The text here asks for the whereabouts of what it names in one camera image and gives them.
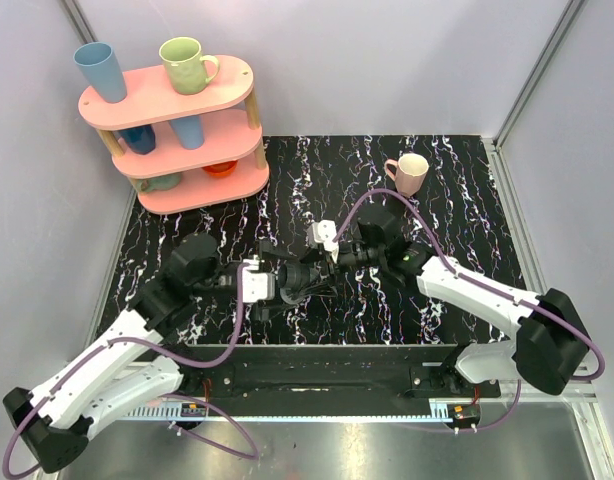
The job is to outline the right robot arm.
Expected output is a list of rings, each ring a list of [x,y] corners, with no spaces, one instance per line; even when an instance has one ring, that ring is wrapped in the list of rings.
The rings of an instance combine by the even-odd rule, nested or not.
[[[571,298],[499,283],[463,267],[436,247],[406,239],[400,220],[377,205],[357,217],[359,240],[342,244],[334,222],[314,222],[305,263],[324,260],[331,275],[375,268],[401,289],[449,303],[504,335],[493,344],[459,346],[441,371],[441,384],[463,396],[486,380],[522,380],[548,395],[561,394],[591,349],[591,339]]]

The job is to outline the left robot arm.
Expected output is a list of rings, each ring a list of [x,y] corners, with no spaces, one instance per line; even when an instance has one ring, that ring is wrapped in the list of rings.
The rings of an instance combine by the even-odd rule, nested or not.
[[[260,258],[221,266],[215,238],[206,233],[184,238],[155,276],[132,298],[114,323],[71,363],[28,390],[12,389],[3,405],[15,428],[2,473],[16,478],[10,460],[24,441],[39,469],[55,473],[78,458],[109,424],[140,404],[175,392],[195,394],[201,369],[224,363],[240,336],[244,307],[276,294],[276,277]],[[163,347],[163,341],[189,320],[202,293],[236,292],[236,320],[226,349],[212,360],[192,360]]]

